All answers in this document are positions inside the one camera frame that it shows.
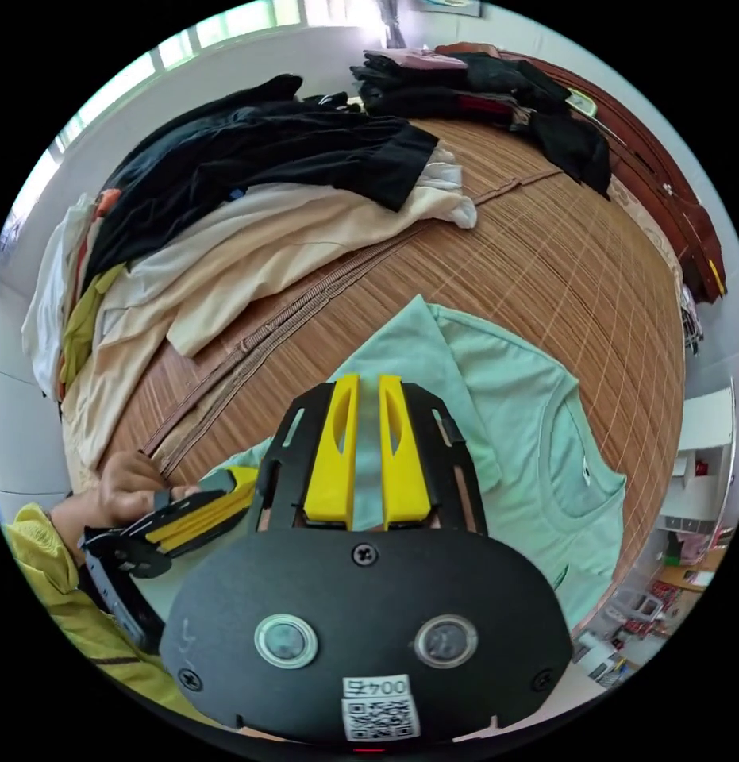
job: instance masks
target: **sleeve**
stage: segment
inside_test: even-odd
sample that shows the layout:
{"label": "sleeve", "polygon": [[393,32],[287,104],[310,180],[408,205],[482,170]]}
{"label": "sleeve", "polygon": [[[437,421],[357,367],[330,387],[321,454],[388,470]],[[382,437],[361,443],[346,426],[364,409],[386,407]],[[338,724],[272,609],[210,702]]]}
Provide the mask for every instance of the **sleeve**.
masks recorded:
{"label": "sleeve", "polygon": [[24,506],[3,530],[12,555],[44,606],[51,609],[65,603],[78,586],[78,569],[41,506]]}
{"label": "sleeve", "polygon": [[78,605],[71,606],[79,581],[78,569],[40,506],[31,503],[23,507],[14,523],[2,528],[31,588],[50,614],[58,610],[57,624],[84,656],[95,664],[102,662],[104,672],[146,699],[198,722],[220,727],[182,696],[156,660],[144,657],[120,635],[98,624],[96,605],[88,596],[78,594],[75,600]]}

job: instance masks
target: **bed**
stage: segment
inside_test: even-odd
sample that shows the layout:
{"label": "bed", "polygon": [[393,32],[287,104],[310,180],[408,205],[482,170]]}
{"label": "bed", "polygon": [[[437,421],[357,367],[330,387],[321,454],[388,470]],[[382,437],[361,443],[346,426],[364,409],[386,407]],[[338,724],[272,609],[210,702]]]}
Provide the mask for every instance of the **bed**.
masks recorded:
{"label": "bed", "polygon": [[[463,166],[475,229],[417,223],[255,302],[193,360],[164,344],[102,462],[141,448],[171,482],[194,482],[271,434],[294,396],[421,294],[499,323],[578,377],[601,452],[628,477],[619,582],[652,530],[681,427],[672,252],[637,224],[635,199],[606,201],[515,137],[463,122],[417,124]],[[95,479],[69,446],[67,458],[75,488]]]}

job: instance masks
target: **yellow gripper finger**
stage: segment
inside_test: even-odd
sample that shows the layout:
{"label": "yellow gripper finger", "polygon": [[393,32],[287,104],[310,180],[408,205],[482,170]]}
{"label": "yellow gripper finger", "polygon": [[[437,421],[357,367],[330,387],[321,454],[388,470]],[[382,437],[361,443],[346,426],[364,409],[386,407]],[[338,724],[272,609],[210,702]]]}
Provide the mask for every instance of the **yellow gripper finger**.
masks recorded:
{"label": "yellow gripper finger", "polygon": [[247,510],[256,489],[258,469],[230,466],[226,470],[234,478],[236,486],[233,490],[187,516],[148,532],[144,535],[147,542],[159,545],[161,551],[169,553],[208,533],[240,511]]}
{"label": "yellow gripper finger", "polygon": [[308,521],[353,527],[358,430],[359,376],[344,375],[335,382],[311,470],[303,505]]}
{"label": "yellow gripper finger", "polygon": [[379,435],[385,530],[391,524],[424,521],[430,513],[430,499],[397,375],[379,377]]}

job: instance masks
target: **mint green t-shirt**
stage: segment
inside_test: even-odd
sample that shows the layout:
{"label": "mint green t-shirt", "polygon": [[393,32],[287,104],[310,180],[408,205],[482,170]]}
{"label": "mint green t-shirt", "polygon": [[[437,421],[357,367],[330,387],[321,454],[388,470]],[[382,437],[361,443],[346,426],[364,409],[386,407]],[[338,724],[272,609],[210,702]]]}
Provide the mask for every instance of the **mint green t-shirt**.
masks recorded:
{"label": "mint green t-shirt", "polygon": [[[573,629],[612,581],[625,493],[625,476],[599,453],[577,379],[514,334],[421,296],[331,379],[348,373],[360,375],[353,528],[382,523],[378,376],[400,375],[444,400],[467,440],[489,535],[543,572]],[[257,466],[269,441],[223,465]]]}

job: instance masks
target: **pink clothing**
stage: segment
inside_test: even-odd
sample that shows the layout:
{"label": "pink clothing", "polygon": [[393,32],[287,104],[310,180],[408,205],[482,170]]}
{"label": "pink clothing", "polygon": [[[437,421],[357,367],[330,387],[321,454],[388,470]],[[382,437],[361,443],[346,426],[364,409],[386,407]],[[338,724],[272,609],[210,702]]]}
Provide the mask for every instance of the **pink clothing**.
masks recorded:
{"label": "pink clothing", "polygon": [[387,50],[365,50],[371,56],[385,56],[406,69],[466,69],[467,64],[458,58],[442,56],[434,50],[424,48],[388,48]]}

